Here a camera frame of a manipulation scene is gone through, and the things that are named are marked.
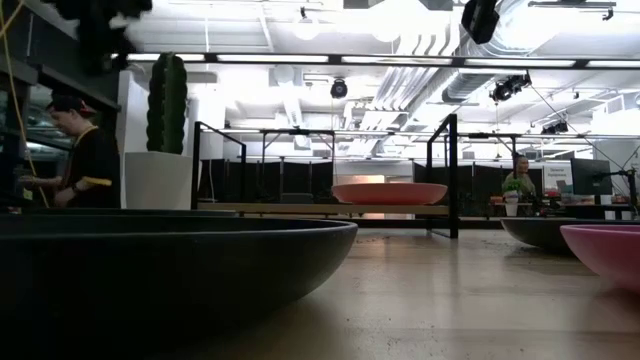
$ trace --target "computer monitor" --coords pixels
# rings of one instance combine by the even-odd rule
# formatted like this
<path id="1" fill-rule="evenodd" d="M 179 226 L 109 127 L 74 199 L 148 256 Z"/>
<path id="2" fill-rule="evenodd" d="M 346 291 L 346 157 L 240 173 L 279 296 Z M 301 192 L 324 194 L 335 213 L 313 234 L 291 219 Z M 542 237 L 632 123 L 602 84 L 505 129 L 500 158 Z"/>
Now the computer monitor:
<path id="1" fill-rule="evenodd" d="M 571 177 L 575 195 L 611 195 L 613 184 L 607 160 L 571 159 Z"/>

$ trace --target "sign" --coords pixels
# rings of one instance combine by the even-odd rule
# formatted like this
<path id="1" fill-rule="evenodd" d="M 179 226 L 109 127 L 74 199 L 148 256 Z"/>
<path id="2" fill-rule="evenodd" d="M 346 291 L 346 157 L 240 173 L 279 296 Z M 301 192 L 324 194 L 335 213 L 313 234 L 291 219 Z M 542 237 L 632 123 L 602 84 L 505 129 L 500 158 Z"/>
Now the sign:
<path id="1" fill-rule="evenodd" d="M 543 168 L 544 172 L 544 188 L 547 189 L 557 189 L 558 182 L 564 182 L 565 185 L 572 185 L 573 179 L 571 178 L 571 167 L 570 166 L 547 166 L 545 165 Z"/>

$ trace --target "white planter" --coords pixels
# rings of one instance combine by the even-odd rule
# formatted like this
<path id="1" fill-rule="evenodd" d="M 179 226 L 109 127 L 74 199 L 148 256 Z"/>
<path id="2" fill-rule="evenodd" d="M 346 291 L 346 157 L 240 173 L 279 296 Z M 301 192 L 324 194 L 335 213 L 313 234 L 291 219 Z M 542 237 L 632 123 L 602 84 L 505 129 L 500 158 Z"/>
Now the white planter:
<path id="1" fill-rule="evenodd" d="M 127 209 L 189 210 L 192 159 L 161 152 L 124 155 Z"/>
<path id="2" fill-rule="evenodd" d="M 520 200 L 520 194 L 516 190 L 507 191 L 504 193 L 504 208 L 507 212 L 507 216 L 518 216 L 518 201 Z"/>

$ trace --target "table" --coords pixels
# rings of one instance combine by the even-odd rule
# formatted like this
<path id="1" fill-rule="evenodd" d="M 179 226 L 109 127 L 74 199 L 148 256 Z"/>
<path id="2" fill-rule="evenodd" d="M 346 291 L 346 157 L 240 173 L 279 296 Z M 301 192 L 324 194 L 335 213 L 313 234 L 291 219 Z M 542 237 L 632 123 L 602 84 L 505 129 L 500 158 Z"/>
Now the table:
<path id="1" fill-rule="evenodd" d="M 199 210 L 232 210 L 256 214 L 415 214 L 449 215 L 448 206 L 428 205 L 351 205 L 351 204 L 261 204 L 261 203 L 200 203 Z"/>

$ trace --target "security camera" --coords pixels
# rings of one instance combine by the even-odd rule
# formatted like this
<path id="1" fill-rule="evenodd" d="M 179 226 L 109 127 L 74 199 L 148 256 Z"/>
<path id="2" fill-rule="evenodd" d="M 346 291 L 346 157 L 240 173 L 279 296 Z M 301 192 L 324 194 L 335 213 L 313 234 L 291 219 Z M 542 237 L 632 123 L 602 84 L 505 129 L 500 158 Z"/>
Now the security camera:
<path id="1" fill-rule="evenodd" d="M 342 99 L 347 96 L 347 84 L 344 79 L 335 79 L 331 86 L 331 97 L 334 99 Z"/>

